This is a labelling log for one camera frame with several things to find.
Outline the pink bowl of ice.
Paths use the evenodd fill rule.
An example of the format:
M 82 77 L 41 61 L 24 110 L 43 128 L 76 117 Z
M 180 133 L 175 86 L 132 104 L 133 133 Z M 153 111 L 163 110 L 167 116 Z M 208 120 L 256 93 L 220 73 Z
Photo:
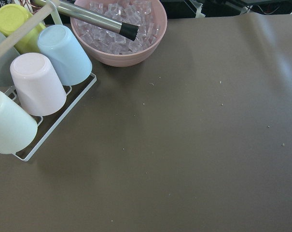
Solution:
M 72 18 L 71 26 L 84 50 L 114 67 L 128 67 L 147 59 L 167 29 L 167 14 L 158 0 L 77 0 L 75 5 L 138 26 L 135 40 Z

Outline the steel muddler black tip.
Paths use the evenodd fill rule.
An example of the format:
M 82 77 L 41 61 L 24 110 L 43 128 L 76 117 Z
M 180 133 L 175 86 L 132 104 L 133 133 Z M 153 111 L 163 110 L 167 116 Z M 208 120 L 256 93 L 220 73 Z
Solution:
M 54 4 L 54 11 L 51 13 L 55 24 L 62 24 L 60 14 L 79 19 L 83 22 L 101 27 L 103 29 L 118 33 L 132 41 L 136 39 L 139 27 L 124 23 L 99 13 L 92 12 L 86 8 L 74 5 L 62 0 L 33 0 L 35 6 L 43 7 L 47 3 Z

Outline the pink cup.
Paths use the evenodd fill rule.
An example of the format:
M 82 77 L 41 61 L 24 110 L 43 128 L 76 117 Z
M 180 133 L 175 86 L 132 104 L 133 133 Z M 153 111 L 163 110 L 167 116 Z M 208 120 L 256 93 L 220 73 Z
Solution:
M 67 95 L 50 60 L 40 53 L 25 53 L 10 65 L 22 108 L 32 116 L 59 111 Z

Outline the light blue cup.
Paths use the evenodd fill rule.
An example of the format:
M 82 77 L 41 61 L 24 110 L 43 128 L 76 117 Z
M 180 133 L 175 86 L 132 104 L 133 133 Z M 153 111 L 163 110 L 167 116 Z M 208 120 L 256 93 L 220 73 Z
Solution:
M 92 72 L 92 62 L 64 25 L 52 25 L 40 32 L 37 40 L 42 54 L 51 61 L 62 85 L 73 86 L 86 80 Z

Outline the white cup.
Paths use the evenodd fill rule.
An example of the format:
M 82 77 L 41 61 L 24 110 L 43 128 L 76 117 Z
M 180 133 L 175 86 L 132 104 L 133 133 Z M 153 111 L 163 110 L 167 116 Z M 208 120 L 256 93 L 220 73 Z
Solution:
M 21 151 L 34 140 L 37 130 L 35 119 L 0 91 L 0 153 Z

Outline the grey cup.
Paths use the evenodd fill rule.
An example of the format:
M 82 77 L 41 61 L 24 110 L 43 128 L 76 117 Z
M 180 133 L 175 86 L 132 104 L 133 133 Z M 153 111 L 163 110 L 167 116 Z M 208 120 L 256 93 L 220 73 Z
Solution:
M 6 37 L 0 32 L 0 43 L 5 39 Z M 14 85 L 10 72 L 10 65 L 19 55 L 18 51 L 13 47 L 0 57 L 0 87 L 10 87 Z

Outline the yellow cup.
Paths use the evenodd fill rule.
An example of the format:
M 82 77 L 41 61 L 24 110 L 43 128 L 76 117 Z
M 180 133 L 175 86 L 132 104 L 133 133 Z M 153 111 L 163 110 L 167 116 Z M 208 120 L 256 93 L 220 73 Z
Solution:
M 7 4 L 0 8 L 0 32 L 6 37 L 11 35 L 26 21 L 32 18 L 32 14 L 18 4 Z M 37 39 L 42 30 L 46 27 L 40 22 L 26 36 L 19 40 L 14 46 L 20 53 L 39 53 Z

